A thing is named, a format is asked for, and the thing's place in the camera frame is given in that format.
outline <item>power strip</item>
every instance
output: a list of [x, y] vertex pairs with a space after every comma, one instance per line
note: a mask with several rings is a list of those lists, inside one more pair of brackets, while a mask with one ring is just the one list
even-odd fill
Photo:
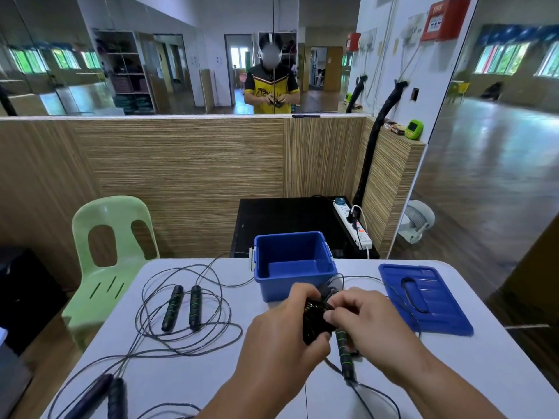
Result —
[[336, 198], [336, 201], [334, 202], [334, 208], [336, 209], [336, 212], [338, 213], [339, 217], [342, 219], [344, 225], [346, 225], [346, 229], [348, 230], [349, 234], [353, 238], [355, 245], [357, 245], [357, 247], [362, 250], [366, 250], [367, 248], [373, 248], [373, 242], [371, 241], [371, 239], [367, 235], [367, 232], [361, 226], [359, 221], [357, 221], [357, 229], [355, 229], [353, 225], [348, 222], [347, 218], [351, 209], [349, 208], [349, 206], [347, 205], [347, 203], [344, 201], [343, 198]]

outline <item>black table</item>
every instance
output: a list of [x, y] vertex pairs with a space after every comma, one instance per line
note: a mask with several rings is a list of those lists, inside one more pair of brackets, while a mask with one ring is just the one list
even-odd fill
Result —
[[[243, 198], [239, 202], [231, 256], [247, 258], [257, 235], [287, 232], [320, 231], [336, 259], [367, 259], [359, 250], [332, 202], [334, 197]], [[378, 252], [369, 250], [371, 259]]]

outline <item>white fan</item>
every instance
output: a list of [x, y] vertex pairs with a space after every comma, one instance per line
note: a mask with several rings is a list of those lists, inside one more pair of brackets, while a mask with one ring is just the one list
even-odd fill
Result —
[[410, 244], [415, 244], [423, 236], [423, 232], [435, 224], [435, 213], [431, 208], [418, 200], [410, 200], [398, 233]]

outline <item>person's right hand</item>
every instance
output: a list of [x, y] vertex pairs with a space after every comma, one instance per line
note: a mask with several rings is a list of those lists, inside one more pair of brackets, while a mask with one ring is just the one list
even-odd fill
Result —
[[263, 102], [267, 103], [268, 105], [274, 105], [275, 103], [274, 95], [272, 93], [268, 93], [262, 98], [264, 99]]
[[378, 291], [350, 288], [328, 299], [334, 307], [326, 322], [347, 331], [356, 348], [396, 385], [429, 368], [433, 355], [417, 338], [388, 299]]

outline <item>red fire alarm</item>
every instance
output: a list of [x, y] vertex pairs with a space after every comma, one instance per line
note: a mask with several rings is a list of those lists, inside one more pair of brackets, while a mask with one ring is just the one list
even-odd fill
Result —
[[471, 0], [443, 0], [429, 9], [422, 41], [455, 40], [460, 35]]
[[346, 44], [347, 51], [359, 51], [359, 38], [361, 34], [359, 32], [352, 32], [348, 35], [348, 41]]

